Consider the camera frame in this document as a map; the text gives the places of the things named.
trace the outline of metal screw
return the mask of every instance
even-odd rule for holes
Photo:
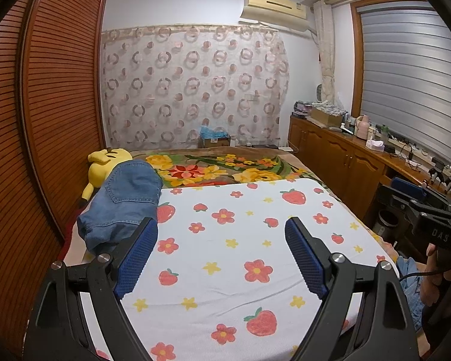
[[[392,268],[391,264],[387,260],[381,260],[381,263],[379,263],[379,265],[381,266],[381,269],[384,270],[391,270]]]
[[[110,255],[109,255],[109,254],[100,254],[100,255],[97,257],[97,260],[98,260],[100,263],[108,262],[108,261],[110,260]]]
[[[52,270],[58,270],[62,267],[62,261],[61,260],[56,260],[55,262],[52,263],[51,265],[51,269]]]
[[[346,260],[346,257],[343,254],[335,253],[332,254],[332,260],[335,261],[336,263],[342,263]]]

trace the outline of air conditioner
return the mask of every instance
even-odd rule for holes
[[[310,27],[307,10],[305,5],[291,0],[244,0],[241,17],[306,31]]]

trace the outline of yellow plush toy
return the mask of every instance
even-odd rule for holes
[[[93,152],[87,157],[92,164],[88,169],[88,184],[82,193],[82,198],[88,201],[94,192],[107,179],[113,168],[127,160],[132,160],[132,156],[125,149],[103,149]]]

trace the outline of gray zebra blind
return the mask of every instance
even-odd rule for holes
[[[358,8],[361,113],[451,162],[451,32],[428,2]]]

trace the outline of jeans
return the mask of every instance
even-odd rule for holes
[[[111,252],[144,217],[157,220],[162,179],[148,162],[128,160],[114,167],[77,219],[78,233],[95,255]]]
[[[417,272],[417,266],[414,259],[404,259],[399,257],[396,261],[396,266],[399,269],[401,275]],[[423,312],[424,304],[419,298],[419,289],[421,288],[422,277],[409,277],[403,279],[400,284],[406,295],[407,304],[413,317],[414,328],[418,331],[421,328],[421,315]]]

